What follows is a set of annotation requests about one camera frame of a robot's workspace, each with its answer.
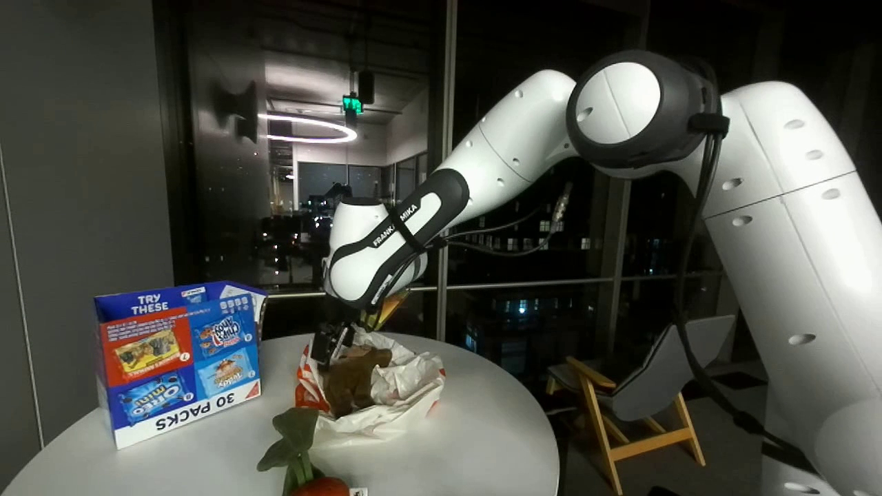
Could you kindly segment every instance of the chair backrest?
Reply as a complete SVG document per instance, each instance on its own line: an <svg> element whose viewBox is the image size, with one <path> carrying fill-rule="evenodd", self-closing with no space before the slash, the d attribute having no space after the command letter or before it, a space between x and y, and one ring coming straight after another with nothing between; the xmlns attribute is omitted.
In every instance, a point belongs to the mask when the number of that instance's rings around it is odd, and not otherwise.
<svg viewBox="0 0 882 496"><path fill-rule="evenodd" d="M732 330L734 315L690 320L686 333L692 353L706 367L720 353ZM612 392L613 414L624 421L649 417L664 410L692 379L683 344L674 324L655 340L643 365L619 383Z"/></svg>

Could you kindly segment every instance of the ceiling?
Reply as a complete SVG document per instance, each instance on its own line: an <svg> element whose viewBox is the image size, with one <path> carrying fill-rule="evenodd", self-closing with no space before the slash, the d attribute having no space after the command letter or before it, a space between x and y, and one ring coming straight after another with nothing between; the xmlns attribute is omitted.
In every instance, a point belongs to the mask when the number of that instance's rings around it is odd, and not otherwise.
<svg viewBox="0 0 882 496"><path fill-rule="evenodd" d="M429 84L429 16L421 2L400 3L261 2L267 109L339 122L350 67L367 67L374 103L358 120L391 121Z"/></svg>

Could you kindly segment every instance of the plastic bag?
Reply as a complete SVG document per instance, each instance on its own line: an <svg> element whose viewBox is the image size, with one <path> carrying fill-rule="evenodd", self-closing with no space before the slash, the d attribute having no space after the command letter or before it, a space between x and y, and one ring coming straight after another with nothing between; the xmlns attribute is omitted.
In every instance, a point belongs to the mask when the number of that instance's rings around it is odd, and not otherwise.
<svg viewBox="0 0 882 496"><path fill-rule="evenodd" d="M441 358L429 352L416 354L380 333L356 329L353 346L370 345L390 349L392 362L375 367L370 377L374 405L334 419L325 400L324 378L310 358L310 344L297 367L294 405L321 410L316 422L313 447L353 446L390 440L422 422L444 388Z"/></svg>

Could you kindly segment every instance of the tabletop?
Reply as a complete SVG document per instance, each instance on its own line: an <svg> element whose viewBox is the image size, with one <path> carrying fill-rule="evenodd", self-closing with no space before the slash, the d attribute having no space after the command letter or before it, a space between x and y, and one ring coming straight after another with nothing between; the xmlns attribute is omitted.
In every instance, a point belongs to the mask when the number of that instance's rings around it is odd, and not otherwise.
<svg viewBox="0 0 882 496"><path fill-rule="evenodd" d="M313 464L374 496L557 492L554 433L514 377L450 344L386 335L441 357L447 380L440 401L411 432L366 446L311 449ZM271 419L292 406L308 340L298 335L261 345L261 397L123 450L114 446L107 414L89 413L34 457L3 495L280 494L284 470L255 467L280 438Z"/></svg>

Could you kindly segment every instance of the wooden chair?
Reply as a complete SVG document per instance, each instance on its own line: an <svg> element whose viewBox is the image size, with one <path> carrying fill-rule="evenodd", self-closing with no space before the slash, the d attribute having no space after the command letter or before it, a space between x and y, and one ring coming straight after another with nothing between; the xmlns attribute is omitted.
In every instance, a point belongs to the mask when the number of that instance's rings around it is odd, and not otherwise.
<svg viewBox="0 0 882 496"><path fill-rule="evenodd" d="M734 321L734 316L727 315L693 320L686 325L692 351L701 366L707 366L719 354ZM616 494L622 496L616 462L625 458L661 447L682 445L699 465L705 466L698 436L680 392L691 377L683 344L676 328L671 325L656 339L643 365L619 384L598 372L591 363L567 357L566 364L549 368L546 392L553 395L558 389L567 388L581 390L584 394L591 426L600 444L604 469ZM652 415L672 402L682 426L668 431ZM642 440L630 440L605 412L626 422L640 421L654 435ZM610 444L610 437L617 441L616 446Z"/></svg>

